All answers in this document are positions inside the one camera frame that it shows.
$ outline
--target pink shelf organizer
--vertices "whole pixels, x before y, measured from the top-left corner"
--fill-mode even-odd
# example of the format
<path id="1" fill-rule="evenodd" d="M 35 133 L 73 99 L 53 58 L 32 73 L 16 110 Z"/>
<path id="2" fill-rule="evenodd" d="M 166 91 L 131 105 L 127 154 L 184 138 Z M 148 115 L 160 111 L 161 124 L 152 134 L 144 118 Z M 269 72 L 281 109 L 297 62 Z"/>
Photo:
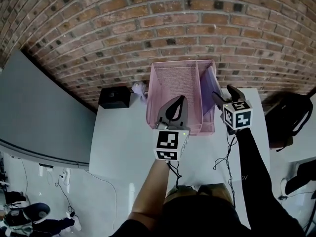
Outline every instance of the pink shelf organizer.
<path id="1" fill-rule="evenodd" d="M 190 135 L 213 134 L 214 107 L 204 116 L 202 114 L 200 77 L 207 70 L 217 82 L 213 60 L 153 63 L 147 100 L 147 124 L 154 129 L 160 108 L 172 98 L 184 95 L 188 99 Z"/>

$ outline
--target brick wall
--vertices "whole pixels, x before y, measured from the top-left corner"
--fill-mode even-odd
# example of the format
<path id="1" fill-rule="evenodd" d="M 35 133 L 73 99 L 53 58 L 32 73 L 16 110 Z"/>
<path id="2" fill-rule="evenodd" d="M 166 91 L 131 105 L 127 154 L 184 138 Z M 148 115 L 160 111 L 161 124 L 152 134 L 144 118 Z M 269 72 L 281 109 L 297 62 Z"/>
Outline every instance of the brick wall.
<path id="1" fill-rule="evenodd" d="M 309 92 L 316 0 L 0 0 L 1 65 L 26 50 L 92 106 L 158 61 L 214 59 L 221 86 Z"/>

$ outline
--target purple object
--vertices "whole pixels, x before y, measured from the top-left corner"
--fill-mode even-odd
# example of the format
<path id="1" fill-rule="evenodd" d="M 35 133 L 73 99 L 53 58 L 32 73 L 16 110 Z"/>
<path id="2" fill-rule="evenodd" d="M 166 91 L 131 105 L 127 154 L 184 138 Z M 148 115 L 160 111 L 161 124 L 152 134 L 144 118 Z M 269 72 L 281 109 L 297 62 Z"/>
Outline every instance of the purple object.
<path id="1" fill-rule="evenodd" d="M 202 97 L 202 111 L 203 115 L 209 112 L 214 106 L 215 102 L 212 97 L 213 91 L 222 95 L 221 88 L 216 79 L 212 64 L 200 76 L 201 97 Z"/>

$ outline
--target black box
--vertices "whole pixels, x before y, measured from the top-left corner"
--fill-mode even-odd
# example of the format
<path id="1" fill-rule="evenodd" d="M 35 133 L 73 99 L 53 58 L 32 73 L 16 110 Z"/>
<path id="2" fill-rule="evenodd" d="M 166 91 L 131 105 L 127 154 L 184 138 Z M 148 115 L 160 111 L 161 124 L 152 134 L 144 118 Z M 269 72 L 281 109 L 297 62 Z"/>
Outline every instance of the black box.
<path id="1" fill-rule="evenodd" d="M 101 90 L 99 105 L 104 109 L 128 108 L 130 91 L 126 86 Z"/>

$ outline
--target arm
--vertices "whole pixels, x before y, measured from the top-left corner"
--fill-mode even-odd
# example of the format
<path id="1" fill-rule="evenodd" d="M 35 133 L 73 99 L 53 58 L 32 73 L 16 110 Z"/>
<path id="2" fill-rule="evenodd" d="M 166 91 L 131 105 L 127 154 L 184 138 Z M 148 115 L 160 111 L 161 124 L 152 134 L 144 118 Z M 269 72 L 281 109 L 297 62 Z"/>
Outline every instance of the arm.
<path id="1" fill-rule="evenodd" d="M 169 167 L 163 160 L 155 160 L 149 174 L 134 202 L 128 219 L 143 223 L 152 230 L 162 214 L 167 192 Z"/>
<path id="2" fill-rule="evenodd" d="M 241 179 L 247 216 L 255 233 L 305 236 L 304 231 L 272 193 L 269 173 L 249 128 L 236 134 L 239 144 Z"/>

